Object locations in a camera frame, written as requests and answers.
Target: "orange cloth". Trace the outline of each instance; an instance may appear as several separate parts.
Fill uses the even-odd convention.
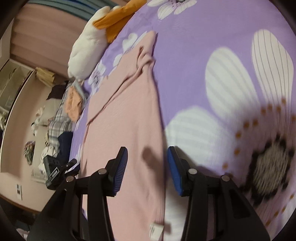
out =
[[[75,88],[71,86],[64,105],[64,111],[68,114],[72,121],[77,122],[80,117],[81,110],[82,98]]]
[[[105,28],[107,41],[112,43],[134,13],[146,3],[147,0],[130,0],[122,8],[115,9],[101,19],[94,21],[93,26],[97,29]]]

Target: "white care label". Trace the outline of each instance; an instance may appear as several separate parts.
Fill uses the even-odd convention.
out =
[[[149,238],[151,241],[159,241],[163,232],[163,225],[152,223],[150,224]]]

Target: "plaid cloth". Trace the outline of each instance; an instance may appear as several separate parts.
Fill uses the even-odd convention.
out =
[[[73,122],[63,110],[64,103],[68,95],[69,87],[72,84],[73,83],[68,83],[66,91],[62,98],[61,105],[56,115],[49,122],[49,125],[48,125],[47,142],[52,144],[56,150],[59,149],[58,137],[65,131],[72,131]]]

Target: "beige wall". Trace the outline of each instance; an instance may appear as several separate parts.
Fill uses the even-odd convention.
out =
[[[27,141],[35,139],[31,123],[50,90],[35,78],[30,79],[13,107],[1,153],[0,194],[37,211],[43,209],[53,191],[48,190],[45,184],[31,181],[32,167],[27,164],[23,150]],[[22,200],[17,199],[16,184],[22,185]]]

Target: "purple bed sheet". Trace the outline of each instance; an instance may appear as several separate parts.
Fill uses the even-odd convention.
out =
[[[288,23],[268,0],[152,0],[108,47],[85,89],[97,92],[151,30],[167,145],[207,175],[230,175],[275,237],[296,207],[296,37]],[[80,160],[87,109],[70,158]],[[180,240],[186,207],[169,179],[164,240]]]

